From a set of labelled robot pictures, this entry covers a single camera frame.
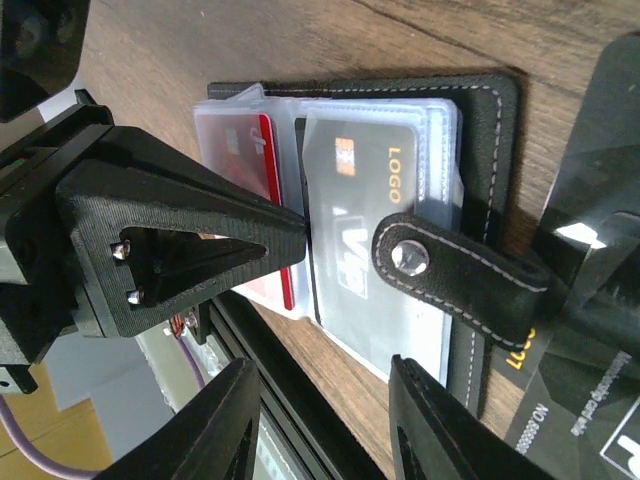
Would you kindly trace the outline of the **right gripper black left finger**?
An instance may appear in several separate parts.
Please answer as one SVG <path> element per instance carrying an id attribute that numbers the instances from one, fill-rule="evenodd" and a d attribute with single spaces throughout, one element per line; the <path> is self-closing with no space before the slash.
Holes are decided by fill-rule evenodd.
<path id="1" fill-rule="evenodd" d="M 260 420 L 256 364 L 229 363 L 153 436 L 99 479 L 251 479 Z"/>

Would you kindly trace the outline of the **black VIP card handled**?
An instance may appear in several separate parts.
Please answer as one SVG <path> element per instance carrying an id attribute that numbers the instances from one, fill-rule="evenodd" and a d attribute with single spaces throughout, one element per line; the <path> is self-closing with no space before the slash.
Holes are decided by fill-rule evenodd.
<path id="1" fill-rule="evenodd" d="M 361 320 L 388 287 L 371 260 L 378 223 L 412 207 L 414 128 L 309 118 L 303 148 L 320 316 L 330 325 Z"/>

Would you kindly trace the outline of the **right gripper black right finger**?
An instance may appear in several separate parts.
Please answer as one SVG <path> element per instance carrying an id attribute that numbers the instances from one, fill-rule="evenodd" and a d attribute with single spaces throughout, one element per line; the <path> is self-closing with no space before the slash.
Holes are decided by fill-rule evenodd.
<path id="1" fill-rule="evenodd" d="M 391 360 L 389 418 L 398 479 L 548 479 L 413 359 Z"/>

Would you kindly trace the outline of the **black leather card holder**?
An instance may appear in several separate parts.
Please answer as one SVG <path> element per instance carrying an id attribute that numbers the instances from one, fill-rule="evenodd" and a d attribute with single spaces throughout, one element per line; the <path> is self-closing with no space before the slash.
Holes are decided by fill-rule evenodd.
<path id="1" fill-rule="evenodd" d="M 394 355 L 416 360 L 476 410 L 489 346 L 523 350 L 549 287 L 545 269 L 499 252 L 518 116 L 503 74 L 356 81 L 213 84 L 204 113 L 271 119 L 281 205 L 307 223 L 291 269 L 294 311 L 388 378 Z M 391 298 L 363 319 L 320 316 L 303 148 L 309 118 L 408 125 L 417 142 L 415 199 L 377 225 L 371 260 Z"/>

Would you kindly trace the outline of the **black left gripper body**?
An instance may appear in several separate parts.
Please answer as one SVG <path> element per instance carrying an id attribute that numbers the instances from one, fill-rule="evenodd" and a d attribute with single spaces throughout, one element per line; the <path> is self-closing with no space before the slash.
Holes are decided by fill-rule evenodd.
<path id="1" fill-rule="evenodd" d="M 1 134 L 1 391 L 30 394 L 29 369 L 77 327 L 81 309 L 71 275 L 72 246 L 55 187 L 113 116 L 85 89 L 59 95 Z"/>

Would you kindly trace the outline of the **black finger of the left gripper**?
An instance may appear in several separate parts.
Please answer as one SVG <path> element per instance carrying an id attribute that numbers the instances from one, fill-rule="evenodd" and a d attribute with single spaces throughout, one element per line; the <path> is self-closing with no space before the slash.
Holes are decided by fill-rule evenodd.
<path id="1" fill-rule="evenodd" d="M 230 210 L 218 177 L 148 132 L 113 127 L 64 177 L 66 210 Z"/>
<path id="2" fill-rule="evenodd" d="M 252 242 L 270 252 L 237 259 L 251 222 L 230 210 L 66 210 L 64 178 L 55 197 L 103 336 L 136 336 L 209 300 L 193 287 L 232 268 L 253 280 L 263 274 L 249 263 L 271 257 L 272 272 L 306 254 L 304 219 L 281 206 Z"/>

